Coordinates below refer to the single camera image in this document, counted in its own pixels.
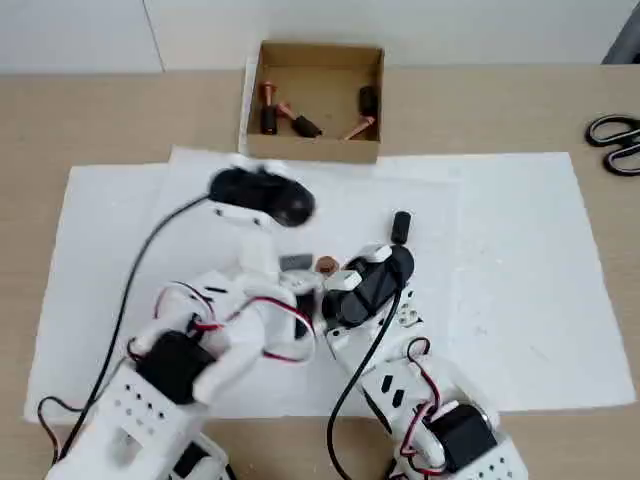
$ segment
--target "small gray object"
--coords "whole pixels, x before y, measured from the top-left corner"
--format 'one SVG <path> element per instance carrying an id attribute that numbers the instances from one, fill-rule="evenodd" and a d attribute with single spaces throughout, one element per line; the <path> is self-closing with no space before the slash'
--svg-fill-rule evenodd
<path id="1" fill-rule="evenodd" d="M 280 257 L 280 270 L 309 270 L 313 265 L 313 255 L 304 253 L 302 255 L 284 255 Z"/>

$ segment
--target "cable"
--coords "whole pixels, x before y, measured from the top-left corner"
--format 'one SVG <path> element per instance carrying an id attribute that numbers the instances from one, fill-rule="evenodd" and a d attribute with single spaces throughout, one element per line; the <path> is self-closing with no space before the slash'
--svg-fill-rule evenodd
<path id="1" fill-rule="evenodd" d="M 169 284 L 162 289 L 158 298 L 156 299 L 156 303 L 153 307 L 153 318 L 157 319 L 160 316 L 160 309 L 162 307 L 162 302 L 166 298 L 167 294 L 171 291 L 177 291 L 178 293 L 183 294 L 186 298 L 197 303 L 200 307 L 202 307 L 202 311 L 204 313 L 203 318 L 205 322 L 208 324 L 215 324 L 216 314 L 213 310 L 213 306 L 211 305 L 211 298 L 207 300 L 195 287 L 189 285 L 186 282 L 169 282 Z"/>
<path id="2" fill-rule="evenodd" d="M 333 445 L 333 429 L 336 422 L 336 418 L 338 417 L 340 408 L 342 408 L 342 404 L 344 403 L 347 396 L 353 389 L 354 385 L 357 383 L 358 379 L 360 378 L 360 375 L 362 375 L 362 372 L 367 367 L 367 363 L 369 363 L 369 360 L 371 360 L 371 357 L 373 357 L 373 354 L 376 352 L 376 350 L 380 346 L 380 343 L 382 342 L 382 339 L 384 338 L 385 333 L 387 333 L 387 330 L 391 326 L 393 317 L 396 314 L 396 311 L 398 310 L 398 304 L 400 303 L 401 296 L 402 296 L 402 290 L 398 289 L 394 294 L 393 303 L 391 304 L 391 308 L 389 309 L 387 318 L 382 324 L 382 328 L 380 329 L 380 332 L 378 332 L 378 335 L 376 336 L 375 340 L 371 344 L 371 347 L 369 347 L 369 350 L 367 350 L 367 353 L 362 359 L 362 362 L 360 362 L 360 365 L 358 365 L 358 368 L 356 368 L 355 373 L 349 380 L 349 383 L 347 383 L 347 386 L 345 387 L 344 391 L 340 394 L 340 397 L 338 397 L 338 401 L 333 407 L 333 411 L 331 412 L 331 416 L 329 417 L 329 422 L 327 423 L 327 450 L 329 451 L 329 457 L 331 458 L 331 463 L 333 463 L 333 467 L 336 469 L 338 474 L 340 474 L 340 476 L 344 480 L 351 480 L 351 477 L 347 474 L 344 468 L 342 468 L 342 465 L 340 464 L 340 461 L 336 456 L 335 448 Z"/>
<path id="3" fill-rule="evenodd" d="M 109 382 L 115 376 L 116 371 L 117 371 L 117 367 L 119 367 L 122 364 L 122 362 L 125 361 L 125 359 L 126 359 L 126 357 L 122 357 L 118 361 L 118 364 L 116 365 L 116 368 L 111 373 L 111 376 L 109 378 Z M 107 389 L 107 385 L 102 387 L 102 390 L 100 390 L 100 393 L 96 397 L 96 401 L 97 401 L 97 399 L 102 397 L 102 394 Z M 67 412 L 72 412 L 72 413 L 80 413 L 82 411 L 82 408 L 72 407 L 71 405 L 66 403 L 64 400 L 62 400 L 60 397 L 56 397 L 55 395 L 46 396 L 46 397 L 44 397 L 43 399 L 41 399 L 38 402 L 38 408 L 37 408 L 38 422 L 40 422 L 40 425 L 42 426 L 44 431 L 47 433 L 47 435 L 49 436 L 49 439 L 51 440 L 51 443 L 53 444 L 53 460 L 51 461 L 51 465 L 53 466 L 60 459 L 59 458 L 60 441 L 58 439 L 58 436 L 53 431 L 53 428 L 51 428 L 49 426 L 49 423 L 44 418 L 44 405 L 45 405 L 46 402 L 54 402 L 58 406 L 62 407 L 64 410 L 66 410 Z"/>
<path id="4" fill-rule="evenodd" d="M 224 322 L 221 324 L 202 324 L 202 323 L 196 323 L 195 324 L 195 328 L 198 331 L 201 332 L 208 332 L 211 330 L 217 330 L 221 327 L 224 327 L 224 324 L 232 321 L 233 319 L 237 318 L 244 310 L 246 310 L 249 306 L 253 305 L 254 303 L 259 303 L 259 302 L 263 302 L 263 303 L 268 303 L 271 305 L 274 305 L 278 308 L 280 308 L 281 310 L 284 310 L 288 313 L 290 313 L 293 318 L 296 321 L 299 321 L 300 323 L 302 323 L 307 331 L 307 334 L 311 336 L 311 348 L 309 353 L 305 356 L 305 358 L 293 358 L 293 357 L 289 357 L 286 355 L 281 355 L 278 353 L 274 353 L 274 352 L 270 352 L 267 349 L 264 349 L 262 354 L 264 357 L 266 358 L 271 358 L 274 360 L 280 360 L 283 362 L 288 362 L 288 363 L 306 363 L 309 360 L 311 360 L 314 355 L 315 355 L 315 350 L 316 350 L 316 333 L 315 330 L 313 328 L 313 323 L 311 322 L 311 319 L 309 319 L 309 317 L 307 317 L 304 313 L 302 313 L 300 310 L 298 310 L 295 307 L 292 307 L 291 305 L 278 300 L 277 298 L 274 297 L 266 297 L 266 296 L 258 296 L 258 297 L 251 297 L 249 298 L 244 304 L 242 304 L 242 306 L 236 310 L 235 312 L 233 312 L 231 315 L 229 315 Z"/>
<path id="5" fill-rule="evenodd" d="M 431 388 L 431 392 L 433 394 L 433 403 L 429 404 L 429 402 L 424 402 L 422 405 L 419 406 L 418 411 L 416 412 L 415 416 L 411 420 L 411 423 L 409 424 L 409 428 L 407 428 L 407 431 L 404 435 L 402 444 L 400 445 L 399 454 L 408 460 L 409 466 L 413 469 L 413 471 L 415 471 L 416 473 L 420 473 L 426 479 L 430 476 L 435 477 L 438 475 L 442 475 L 444 473 L 446 463 L 437 468 L 418 467 L 414 463 L 414 457 L 418 453 L 417 450 L 415 450 L 411 446 L 411 441 L 413 440 L 414 431 L 416 427 L 424 419 L 426 419 L 428 422 L 431 419 L 431 417 L 435 415 L 435 413 L 440 408 L 440 402 L 441 402 L 440 391 L 438 390 L 436 383 L 433 381 L 431 376 L 426 372 L 426 370 L 422 367 L 422 365 L 420 365 L 418 360 L 416 360 L 411 354 L 411 347 L 413 347 L 415 343 L 421 342 L 421 341 L 425 342 L 425 346 L 422 349 L 422 355 L 426 355 L 427 353 L 429 353 L 429 350 L 431 349 L 431 342 L 429 341 L 429 339 L 427 337 L 416 337 L 409 342 L 409 345 L 407 345 L 406 356 L 407 356 L 407 359 L 409 360 L 409 363 L 413 363 L 418 367 L 418 369 L 420 370 L 420 375 L 429 384 L 429 388 Z"/>
<path id="6" fill-rule="evenodd" d="M 40 400 L 40 402 L 38 402 L 38 410 L 37 410 L 38 422 L 40 422 L 40 425 L 42 426 L 44 431 L 47 433 L 47 435 L 49 436 L 49 439 L 51 440 L 51 443 L 53 444 L 53 459 L 51 460 L 51 465 L 55 465 L 58 462 L 58 456 L 60 451 L 60 440 L 58 439 L 58 436 L 55 434 L 53 429 L 49 426 L 49 424 L 44 418 L 43 407 L 47 402 L 54 402 L 58 404 L 60 407 L 62 407 L 64 410 L 72 413 L 79 413 L 82 411 L 82 409 L 72 407 L 71 405 L 67 404 L 64 400 L 54 395 L 49 395 L 47 397 L 44 397 L 42 400 Z"/>
<path id="7" fill-rule="evenodd" d="M 127 302 L 129 300 L 129 293 L 131 292 L 131 287 L 133 285 L 133 280 L 135 279 L 136 273 L 138 272 L 138 269 L 140 268 L 140 264 L 142 263 L 142 260 L 143 260 L 143 258 L 145 256 L 145 254 L 147 253 L 147 250 L 151 246 L 151 243 L 156 238 L 156 236 L 169 223 L 171 223 L 172 220 L 174 220 L 176 217 L 180 216 L 181 214 L 185 213 L 186 211 L 191 210 L 192 208 L 200 205 L 201 203 L 203 203 L 207 199 L 208 199 L 208 195 L 202 195 L 202 196 L 200 196 L 200 197 L 188 202 L 187 204 L 183 205 L 182 207 L 179 207 L 178 209 L 176 209 L 175 211 L 173 211 L 172 213 L 170 213 L 169 215 L 164 217 L 155 226 L 155 228 L 151 231 L 149 236 L 145 239 L 144 243 L 142 244 L 142 247 L 140 248 L 140 251 L 138 252 L 138 255 L 136 256 L 136 258 L 135 258 L 135 260 L 133 262 L 133 265 L 131 266 L 131 270 L 129 272 L 129 276 L 127 277 L 127 282 L 126 282 L 124 290 L 122 292 L 122 300 L 120 302 L 120 309 L 118 310 L 118 316 L 116 318 L 116 324 L 115 324 L 114 329 L 113 329 L 113 334 L 111 336 L 111 341 L 109 342 L 109 348 L 107 350 L 107 354 L 105 355 L 104 362 L 102 364 L 102 368 L 100 370 L 100 373 L 98 374 L 98 377 L 96 378 L 96 382 L 95 382 L 95 384 L 93 386 L 93 389 L 91 390 L 91 393 L 89 394 L 89 398 L 87 398 L 87 402 L 85 403 L 84 407 L 82 408 L 80 416 L 78 417 L 78 420 L 76 420 L 76 423 L 73 426 L 73 429 L 71 430 L 71 433 L 67 437 L 67 440 L 64 442 L 64 445 L 62 446 L 62 449 L 60 450 L 60 455 L 58 456 L 56 461 L 60 461 L 64 457 L 67 456 L 67 454 L 69 453 L 69 449 L 71 448 L 71 445 L 73 444 L 74 440 L 78 436 L 78 433 L 80 432 L 80 428 L 82 428 L 82 425 L 84 424 L 84 421 L 86 420 L 87 415 L 89 414 L 89 410 L 91 409 L 91 406 L 96 401 L 96 398 L 97 398 L 97 395 L 98 395 L 98 391 L 100 390 L 100 386 L 102 385 L 104 377 L 107 374 L 107 370 L 109 369 L 109 363 L 111 362 L 111 357 L 113 356 L 113 352 L 114 352 L 115 347 L 116 347 L 116 341 L 117 341 L 118 335 L 120 333 L 120 328 L 122 327 L 122 321 L 124 319 L 124 313 L 125 313 L 125 310 L 127 308 Z"/>

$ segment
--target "copper coin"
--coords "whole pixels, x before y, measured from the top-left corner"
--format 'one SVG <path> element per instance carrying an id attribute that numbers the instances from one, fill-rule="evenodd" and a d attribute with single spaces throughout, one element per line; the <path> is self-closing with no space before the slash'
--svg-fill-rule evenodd
<path id="1" fill-rule="evenodd" d="M 333 275 L 340 269 L 340 264 L 333 257 L 320 257 L 316 262 L 316 272 L 323 275 Z"/>

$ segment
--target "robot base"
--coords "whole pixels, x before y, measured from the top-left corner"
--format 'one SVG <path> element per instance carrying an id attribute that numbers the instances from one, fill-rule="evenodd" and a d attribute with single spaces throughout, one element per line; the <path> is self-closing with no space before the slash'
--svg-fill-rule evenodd
<path id="1" fill-rule="evenodd" d="M 176 405 L 123 363 L 71 453 L 46 480 L 234 480 L 225 452 L 201 433 L 208 409 Z"/>

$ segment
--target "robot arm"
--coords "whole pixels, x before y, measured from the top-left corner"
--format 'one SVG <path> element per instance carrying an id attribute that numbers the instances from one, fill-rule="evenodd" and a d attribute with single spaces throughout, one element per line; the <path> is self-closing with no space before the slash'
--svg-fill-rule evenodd
<path id="1" fill-rule="evenodd" d="M 414 307 L 410 252 L 363 250 L 325 282 L 322 311 L 333 355 L 349 375 L 383 328 L 394 292 L 399 308 L 358 388 L 394 439 L 389 479 L 527 479 L 527 469 L 485 396 L 430 351 Z"/>
<path id="2" fill-rule="evenodd" d="M 239 268 L 173 282 L 161 293 L 153 321 L 128 345 L 131 359 L 119 365 L 47 480 L 232 479 L 225 453 L 201 433 L 217 395 L 265 353 L 288 347 L 280 356 L 291 361 L 313 353 L 313 335 L 295 337 L 296 319 L 312 329 L 279 284 L 265 231 L 274 221 L 304 223 L 314 209 L 311 194 L 266 170 L 231 169 L 214 178 L 208 197 L 216 215 L 248 226 Z M 251 261 L 255 252 L 262 263 Z"/>

